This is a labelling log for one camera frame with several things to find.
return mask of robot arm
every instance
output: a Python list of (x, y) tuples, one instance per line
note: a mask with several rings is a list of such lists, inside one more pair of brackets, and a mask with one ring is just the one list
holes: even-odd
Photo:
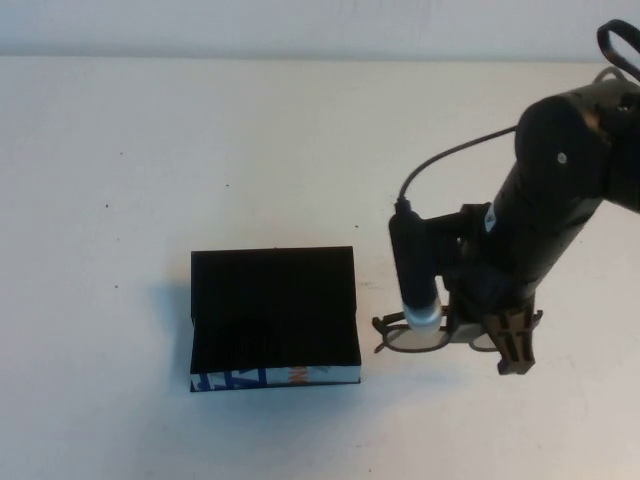
[[(610, 32), (640, 49), (640, 31), (615, 20), (598, 32), (605, 56), (640, 81)], [(403, 186), (389, 230), (412, 335), (444, 345), (486, 334), (501, 374), (534, 364), (537, 286), (603, 200), (640, 213), (640, 86), (616, 77), (541, 100), (486, 137), (516, 134), (516, 163), (491, 204), (424, 221)], [(444, 336), (436, 276), (450, 292)]]

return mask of black cardboard box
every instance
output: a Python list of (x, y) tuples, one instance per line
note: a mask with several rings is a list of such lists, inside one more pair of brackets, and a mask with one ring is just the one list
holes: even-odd
[(351, 247), (191, 253), (191, 391), (359, 383)]

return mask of glasses frame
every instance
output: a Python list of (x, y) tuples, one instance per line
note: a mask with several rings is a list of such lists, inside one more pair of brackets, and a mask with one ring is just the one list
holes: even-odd
[(446, 306), (442, 307), (442, 316), (446, 318), (445, 325), (441, 326), (439, 329), (439, 331), (441, 332), (446, 332), (446, 335), (442, 337), (443, 341), (433, 347), (420, 348), (420, 349), (399, 348), (393, 345), (393, 340), (397, 338), (402, 332), (411, 330), (411, 327), (409, 327), (409, 324), (406, 324), (406, 323), (402, 325), (394, 325), (394, 323), (405, 320), (405, 316), (403, 312), (392, 313), (390, 315), (385, 315), (382, 318), (374, 317), (373, 320), (371, 321), (373, 328), (375, 328), (376, 331), (380, 335), (382, 335), (382, 343), (376, 347), (374, 352), (378, 353), (386, 347), (389, 350), (392, 350), (398, 353), (428, 353), (428, 352), (435, 352), (436, 350), (440, 350), (441, 348), (446, 347), (447, 345), (449, 345), (449, 343), (451, 343), (451, 337), (455, 329), (453, 328), (453, 325), (450, 322), (450, 318), (448, 316), (448, 307)]

